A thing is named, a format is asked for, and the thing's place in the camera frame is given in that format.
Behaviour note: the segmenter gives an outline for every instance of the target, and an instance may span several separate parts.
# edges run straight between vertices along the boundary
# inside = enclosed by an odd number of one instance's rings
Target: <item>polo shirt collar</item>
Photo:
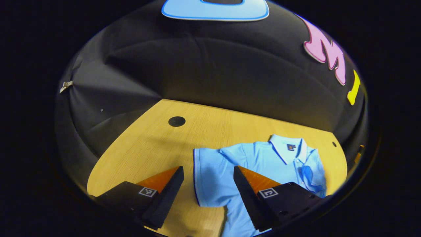
[[[305,163],[307,160],[307,144],[303,138],[288,138],[273,134],[269,140],[281,159],[289,164],[298,158]]]

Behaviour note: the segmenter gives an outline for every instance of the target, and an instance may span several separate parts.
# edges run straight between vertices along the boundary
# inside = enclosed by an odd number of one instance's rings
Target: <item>black background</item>
[[[285,236],[420,236],[415,6],[403,1],[279,1],[329,33],[353,58],[384,129],[377,160],[338,207]],[[104,218],[58,166],[54,94],[68,61],[99,30],[143,4],[134,1],[2,2],[4,92],[2,236],[139,236]]]

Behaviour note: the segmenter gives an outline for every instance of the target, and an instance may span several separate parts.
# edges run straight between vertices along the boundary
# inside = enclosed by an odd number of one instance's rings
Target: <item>light blue polo shirt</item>
[[[302,138],[272,135],[269,142],[240,143],[221,149],[194,149],[194,185],[201,207],[227,206],[222,237],[251,237],[250,216],[235,185],[234,166],[240,165],[276,182],[295,182],[323,198],[326,196],[325,171],[317,149]]]

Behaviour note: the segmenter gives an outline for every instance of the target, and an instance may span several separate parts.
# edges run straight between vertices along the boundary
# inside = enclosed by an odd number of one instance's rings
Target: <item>pink letter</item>
[[[310,34],[310,41],[304,42],[304,49],[315,60],[325,63],[326,56],[323,53],[323,45],[328,56],[329,69],[332,70],[336,62],[338,62],[338,66],[335,68],[335,76],[341,85],[345,85],[345,59],[342,50],[333,41],[330,43],[317,27],[300,16],[298,17],[304,21]]]

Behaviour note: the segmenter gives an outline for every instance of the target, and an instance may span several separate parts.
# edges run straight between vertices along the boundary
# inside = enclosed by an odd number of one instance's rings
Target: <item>wooden table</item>
[[[168,120],[174,116],[184,117],[186,123],[170,126]],[[161,100],[105,151],[91,172],[88,193],[99,196],[123,181],[137,183],[183,166],[184,182],[157,232],[170,237],[217,237],[224,223],[224,208],[198,206],[193,187],[193,149],[268,141],[272,134],[303,138],[309,147],[319,149],[328,195],[345,181],[345,155],[331,132],[232,110]]]

